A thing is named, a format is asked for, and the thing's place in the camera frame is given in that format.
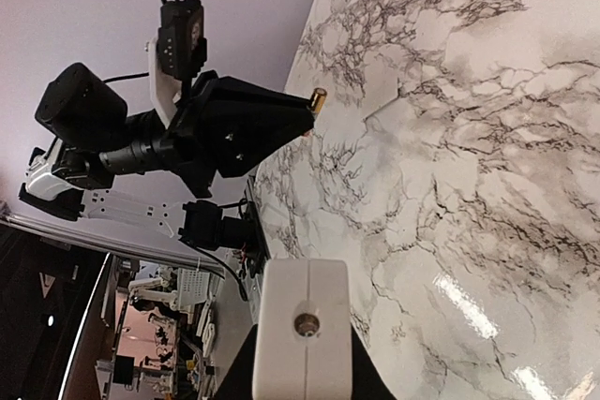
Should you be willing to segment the white remote control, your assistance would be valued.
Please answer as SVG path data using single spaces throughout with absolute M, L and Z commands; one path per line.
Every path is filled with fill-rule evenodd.
M 352 327 L 346 264 L 272 259 L 265 265 L 254 399 L 349 399 Z

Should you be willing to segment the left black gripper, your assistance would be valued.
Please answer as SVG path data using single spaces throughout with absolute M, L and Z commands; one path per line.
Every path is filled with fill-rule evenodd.
M 183 85 L 175 116 L 158 142 L 161 168 L 195 198 L 211 198 L 217 171 L 222 178 L 241 177 L 310 131 L 309 106 L 307 98 L 205 71 Z M 203 119 L 212 119 L 205 128 L 208 145 Z

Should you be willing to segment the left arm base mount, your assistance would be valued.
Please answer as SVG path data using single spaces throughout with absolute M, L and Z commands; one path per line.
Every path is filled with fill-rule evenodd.
M 258 314 L 262 299 L 263 273 L 270 259 L 263 227 L 260 219 L 258 197 L 254 192 L 256 177 L 250 175 L 246 181 L 243 198 L 238 208 L 238 241 L 241 259 L 238 277 L 243 282 L 246 301 L 253 315 Z

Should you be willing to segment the black gold AAA battery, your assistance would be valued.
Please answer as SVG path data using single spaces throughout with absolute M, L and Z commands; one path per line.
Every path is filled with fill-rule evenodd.
M 318 115 L 327 99 L 327 91 L 324 88 L 316 87 L 310 97 L 309 108 L 314 115 Z

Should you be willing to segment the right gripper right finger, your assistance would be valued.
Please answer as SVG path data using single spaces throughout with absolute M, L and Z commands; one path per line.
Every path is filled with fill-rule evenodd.
M 352 400 L 396 400 L 383 382 L 357 331 L 352 329 Z

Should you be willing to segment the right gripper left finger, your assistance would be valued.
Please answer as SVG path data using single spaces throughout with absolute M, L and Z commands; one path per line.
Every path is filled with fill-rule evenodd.
M 231 367 L 213 395 L 214 400 L 252 400 L 252 380 L 258 325 L 253 325 Z

